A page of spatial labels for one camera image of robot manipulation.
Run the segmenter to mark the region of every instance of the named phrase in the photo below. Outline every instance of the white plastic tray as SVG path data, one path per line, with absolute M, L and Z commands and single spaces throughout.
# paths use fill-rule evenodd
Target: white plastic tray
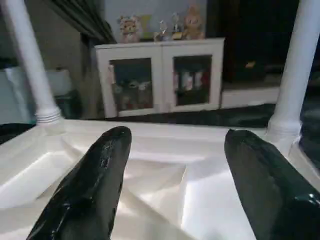
M 0 146 L 0 239 L 24 240 L 60 180 L 106 130 L 132 145 L 113 240 L 255 240 L 224 154 L 227 128 L 64 120 Z

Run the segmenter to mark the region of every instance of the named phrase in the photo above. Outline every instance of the white wall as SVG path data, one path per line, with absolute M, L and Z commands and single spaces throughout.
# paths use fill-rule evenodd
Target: white wall
M 165 20 L 172 23 L 172 14 L 177 12 L 185 15 L 190 4 L 196 4 L 206 19 L 207 0 L 102 0 L 104 1 L 104 18 L 111 25 L 117 41 L 120 40 L 120 30 L 117 19 L 123 16 L 150 14 L 150 30 L 159 31 L 159 22 Z

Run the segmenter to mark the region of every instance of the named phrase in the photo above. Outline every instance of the white cabinet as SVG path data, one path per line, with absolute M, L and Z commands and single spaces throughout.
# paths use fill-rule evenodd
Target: white cabinet
M 222 38 L 96 46 L 105 116 L 217 109 Z

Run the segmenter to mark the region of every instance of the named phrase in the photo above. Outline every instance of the white pillar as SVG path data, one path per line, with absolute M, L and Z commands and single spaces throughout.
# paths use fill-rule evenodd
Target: white pillar
M 37 45 L 24 0 L 0 0 L 1 10 L 19 59 L 29 80 L 40 124 L 57 122 L 60 109 L 52 96 L 49 81 Z
M 298 136 L 300 113 L 320 34 L 320 0 L 301 0 L 286 58 L 279 97 L 267 136 Z

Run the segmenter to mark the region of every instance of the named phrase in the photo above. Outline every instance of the teddy bear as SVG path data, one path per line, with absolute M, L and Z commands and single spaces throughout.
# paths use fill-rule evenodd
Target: teddy bear
M 122 43 L 137 43 L 140 40 L 141 24 L 138 16 L 121 16 L 118 20 Z
M 183 38 L 187 40 L 204 39 L 202 23 L 203 20 L 198 9 L 195 6 L 190 6 L 184 18 Z

